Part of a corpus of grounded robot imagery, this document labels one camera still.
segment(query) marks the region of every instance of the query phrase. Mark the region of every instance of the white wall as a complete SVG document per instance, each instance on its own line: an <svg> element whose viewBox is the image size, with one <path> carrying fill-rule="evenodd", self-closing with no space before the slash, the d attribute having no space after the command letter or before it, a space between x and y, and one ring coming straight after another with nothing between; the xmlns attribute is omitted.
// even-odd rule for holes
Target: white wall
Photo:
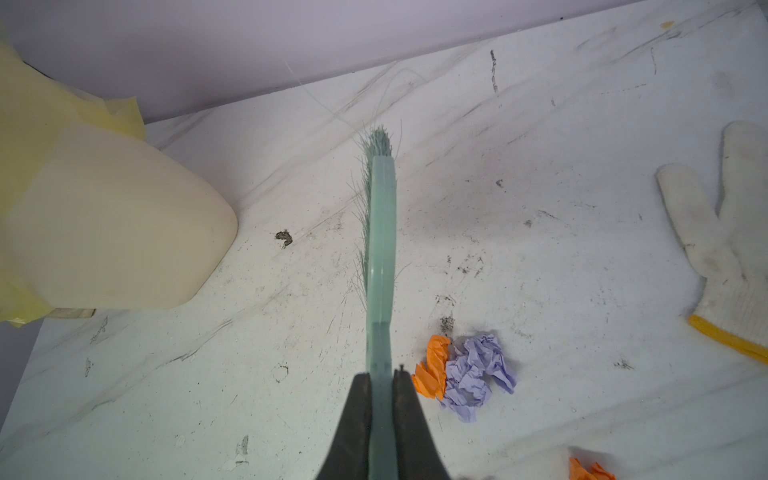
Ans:
<svg viewBox="0 0 768 480"><path fill-rule="evenodd" d="M152 121L632 0L4 0L48 76Z"/></svg>

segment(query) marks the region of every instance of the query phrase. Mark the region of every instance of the debris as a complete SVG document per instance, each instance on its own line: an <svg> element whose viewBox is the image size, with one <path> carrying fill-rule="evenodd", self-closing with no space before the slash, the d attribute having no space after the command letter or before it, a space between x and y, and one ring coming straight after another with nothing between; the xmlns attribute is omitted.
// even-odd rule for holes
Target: debris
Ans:
<svg viewBox="0 0 768 480"><path fill-rule="evenodd" d="M605 468L597 462L591 466L592 473L587 472L576 458L571 457L570 463L570 480L616 480L616 475L606 472Z"/></svg>
<svg viewBox="0 0 768 480"><path fill-rule="evenodd" d="M416 392L428 399L437 397L442 400L445 394L445 362L448 361L448 345L451 340L444 336L433 335L427 344L427 364L421 362L411 378Z"/></svg>
<svg viewBox="0 0 768 480"><path fill-rule="evenodd" d="M502 348L493 335L478 335L464 342L464 349L456 347L456 357L445 364L445 397L442 408L456 412L462 422L475 421L475 411L491 396L485 376L491 376L496 385L513 393L517 382L507 370Z"/></svg>
<svg viewBox="0 0 768 480"><path fill-rule="evenodd" d="M291 243L293 243L293 238L291 238L288 230L275 233L275 240L285 240L285 243L283 243L283 248L288 247Z"/></svg>

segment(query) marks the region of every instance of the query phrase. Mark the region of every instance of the stray bristle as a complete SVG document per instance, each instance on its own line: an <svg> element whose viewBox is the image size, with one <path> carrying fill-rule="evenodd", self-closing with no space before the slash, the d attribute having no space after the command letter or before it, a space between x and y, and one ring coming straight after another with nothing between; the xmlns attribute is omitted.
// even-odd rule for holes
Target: stray bristle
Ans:
<svg viewBox="0 0 768 480"><path fill-rule="evenodd" d="M362 189L359 193L359 218L362 221L363 251L359 253L360 276L362 288L368 293L368 232L371 228L371 170L374 157L391 157L392 145L389 143L389 135L384 127L376 127L371 134L362 141L362 149L366 152L366 160L362 169Z"/></svg>
<svg viewBox="0 0 768 480"><path fill-rule="evenodd" d="M389 143L389 135L384 127L375 128L368 139L363 141L362 148L366 152L368 161L373 160L376 156L392 156L392 145Z"/></svg>

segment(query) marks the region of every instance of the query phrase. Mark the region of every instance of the marble floor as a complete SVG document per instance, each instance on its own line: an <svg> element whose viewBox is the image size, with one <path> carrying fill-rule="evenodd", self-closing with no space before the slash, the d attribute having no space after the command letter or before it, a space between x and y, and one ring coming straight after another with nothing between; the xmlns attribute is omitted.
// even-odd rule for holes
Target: marble floor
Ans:
<svg viewBox="0 0 768 480"><path fill-rule="evenodd" d="M45 321L0 478L312 478L364 368L371 124L398 152L394 363L450 316L518 377L474 424L422 399L454 478L765 478L768 366L685 322L703 281L654 175L717 202L723 128L768 127L767 51L755 2L646 0L149 125L237 238L183 306Z"/></svg>

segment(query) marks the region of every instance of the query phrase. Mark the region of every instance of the dirt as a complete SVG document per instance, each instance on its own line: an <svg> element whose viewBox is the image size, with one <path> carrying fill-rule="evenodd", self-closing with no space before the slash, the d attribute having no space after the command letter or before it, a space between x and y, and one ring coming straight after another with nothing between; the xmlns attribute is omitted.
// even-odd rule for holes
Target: dirt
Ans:
<svg viewBox="0 0 768 480"><path fill-rule="evenodd" d="M245 435L243 439L237 443L237 447L235 447L235 455L240 453L248 455L248 435Z"/></svg>
<svg viewBox="0 0 768 480"><path fill-rule="evenodd" d="M283 248L288 247L291 243L293 243L293 238L291 238L288 230L275 233L275 240L285 240L285 243L283 243Z"/></svg>
<svg viewBox="0 0 768 480"><path fill-rule="evenodd" d="M634 367L625 359L621 359L620 362L614 363L614 366L624 370L634 370Z"/></svg>
<svg viewBox="0 0 768 480"><path fill-rule="evenodd" d="M493 85L493 93L498 93L498 85L496 84L496 55L493 54L493 50L491 50L491 85Z"/></svg>
<svg viewBox="0 0 768 480"><path fill-rule="evenodd" d="M443 336L447 336L448 338L452 338L453 336L453 324L455 323L455 320L453 319L453 315L444 316L440 319L440 333Z"/></svg>

